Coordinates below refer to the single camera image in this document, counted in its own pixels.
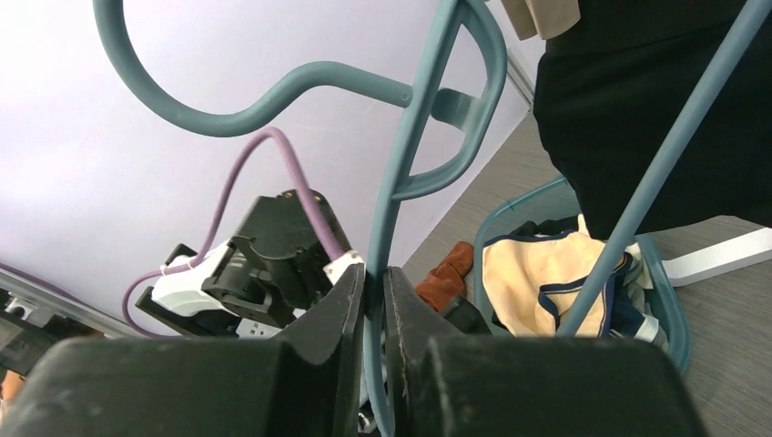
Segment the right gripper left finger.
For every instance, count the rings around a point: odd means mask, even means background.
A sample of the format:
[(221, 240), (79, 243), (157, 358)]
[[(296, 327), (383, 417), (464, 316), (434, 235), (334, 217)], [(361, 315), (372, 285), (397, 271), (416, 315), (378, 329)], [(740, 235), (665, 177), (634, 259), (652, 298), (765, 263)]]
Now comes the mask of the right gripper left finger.
[(66, 340), (37, 363), (4, 436), (354, 436), (361, 264), (266, 340)]

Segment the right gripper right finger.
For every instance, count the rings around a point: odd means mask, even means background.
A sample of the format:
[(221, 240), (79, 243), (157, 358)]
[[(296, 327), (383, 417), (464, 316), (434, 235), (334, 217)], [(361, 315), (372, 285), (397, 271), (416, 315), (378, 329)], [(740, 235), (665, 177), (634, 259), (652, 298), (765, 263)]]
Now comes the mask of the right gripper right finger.
[(675, 366), (639, 340), (465, 334), (383, 277), (399, 436), (704, 436)]

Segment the beige underwear navy trim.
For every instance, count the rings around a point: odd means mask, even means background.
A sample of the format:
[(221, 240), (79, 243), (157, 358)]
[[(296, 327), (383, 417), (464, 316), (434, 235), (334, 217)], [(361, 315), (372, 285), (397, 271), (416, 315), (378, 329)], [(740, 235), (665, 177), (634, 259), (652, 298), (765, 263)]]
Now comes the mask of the beige underwear navy trim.
[[(482, 280), (495, 320), (514, 336), (553, 336), (604, 246), (589, 236), (582, 215), (540, 224), (528, 221), (486, 242)], [(603, 337), (623, 256), (605, 279), (578, 335)]]

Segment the black garment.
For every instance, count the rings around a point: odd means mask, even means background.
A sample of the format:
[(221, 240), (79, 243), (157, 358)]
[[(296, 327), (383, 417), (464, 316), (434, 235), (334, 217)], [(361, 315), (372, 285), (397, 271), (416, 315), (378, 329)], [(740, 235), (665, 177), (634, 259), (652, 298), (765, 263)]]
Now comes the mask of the black garment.
[[(536, 81), (543, 148), (606, 239), (742, 9), (739, 1), (582, 1)], [(738, 62), (642, 220), (771, 223), (771, 24)]]

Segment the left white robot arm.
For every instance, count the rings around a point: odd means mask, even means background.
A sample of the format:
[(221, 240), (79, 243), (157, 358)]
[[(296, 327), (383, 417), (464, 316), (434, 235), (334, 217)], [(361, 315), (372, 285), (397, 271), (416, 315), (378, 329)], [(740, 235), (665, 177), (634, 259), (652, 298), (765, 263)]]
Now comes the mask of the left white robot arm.
[(230, 239), (194, 266), (196, 256), (178, 244), (135, 305), (181, 335), (269, 338), (333, 285), (331, 259), (294, 190), (258, 198)]

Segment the brown towel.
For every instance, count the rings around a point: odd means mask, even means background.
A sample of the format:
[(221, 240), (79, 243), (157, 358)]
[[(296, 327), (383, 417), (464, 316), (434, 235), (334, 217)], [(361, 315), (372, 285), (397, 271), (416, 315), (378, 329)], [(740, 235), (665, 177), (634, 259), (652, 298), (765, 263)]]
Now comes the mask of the brown towel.
[(418, 296), (432, 309), (441, 312), (457, 297), (467, 297), (466, 276), (472, 270), (473, 245), (460, 241), (415, 286)]

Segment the teal plastic basket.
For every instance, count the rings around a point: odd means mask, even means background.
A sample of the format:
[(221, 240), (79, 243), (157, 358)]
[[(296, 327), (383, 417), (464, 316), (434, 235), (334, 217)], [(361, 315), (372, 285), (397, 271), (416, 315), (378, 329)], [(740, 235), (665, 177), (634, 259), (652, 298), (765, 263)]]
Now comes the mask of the teal plastic basket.
[[(494, 318), (493, 306), (483, 285), (483, 244), (514, 230), (527, 220), (563, 219), (580, 213), (574, 191), (563, 178), (513, 198), (497, 207), (483, 222), (474, 241), (474, 305), (485, 316), (496, 334), (504, 333), (504, 326)], [(691, 338), (686, 315), (670, 279), (665, 274), (663, 261), (652, 238), (639, 235), (635, 242), (642, 251), (643, 262), (649, 268), (652, 288), (645, 290), (645, 306), (664, 324), (668, 339), (667, 355), (679, 371), (686, 371), (691, 353)]]

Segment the white clothes rack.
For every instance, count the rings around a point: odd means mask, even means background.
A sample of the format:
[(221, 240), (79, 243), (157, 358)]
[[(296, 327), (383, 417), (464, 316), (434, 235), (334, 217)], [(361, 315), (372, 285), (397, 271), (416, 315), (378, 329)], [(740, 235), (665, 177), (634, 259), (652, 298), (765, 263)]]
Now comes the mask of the white clothes rack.
[(662, 265), (671, 285), (684, 287), (768, 260), (771, 260), (771, 229), (763, 228), (663, 260)]

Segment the wooden hangers at back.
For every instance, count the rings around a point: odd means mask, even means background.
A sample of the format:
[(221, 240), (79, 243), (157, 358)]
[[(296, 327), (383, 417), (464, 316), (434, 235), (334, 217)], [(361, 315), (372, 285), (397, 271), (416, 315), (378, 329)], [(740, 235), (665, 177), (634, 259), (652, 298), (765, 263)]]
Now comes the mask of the wooden hangers at back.
[(577, 0), (502, 0), (501, 3), (521, 41), (536, 36), (542, 40), (555, 38), (581, 19)]

